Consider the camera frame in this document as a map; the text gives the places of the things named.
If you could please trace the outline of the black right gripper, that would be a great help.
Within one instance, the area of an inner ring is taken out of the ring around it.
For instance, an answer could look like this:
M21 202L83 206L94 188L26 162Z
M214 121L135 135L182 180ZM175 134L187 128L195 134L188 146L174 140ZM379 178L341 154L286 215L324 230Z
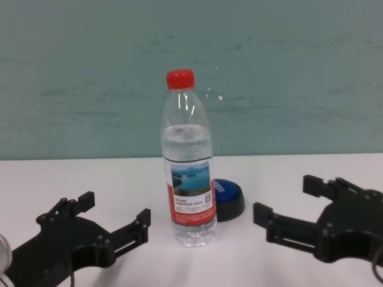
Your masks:
M277 214L253 204L253 222L266 230L266 241L297 250L315 250L316 259L333 263L344 258L369 262L382 246L382 193L336 178L324 182L303 177L303 192L332 201L316 222Z

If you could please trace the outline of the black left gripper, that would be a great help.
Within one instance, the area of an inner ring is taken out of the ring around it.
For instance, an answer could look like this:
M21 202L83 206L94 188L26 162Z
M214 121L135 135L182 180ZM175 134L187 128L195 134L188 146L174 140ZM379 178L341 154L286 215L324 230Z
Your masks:
M148 242L151 210L142 210L130 224L106 231L98 224L74 218L95 206L95 194L88 191L78 199L61 198L47 213L36 218L45 224L41 231L13 250L5 271L14 286L58 286L71 274L86 267L108 268L115 256L122 256Z

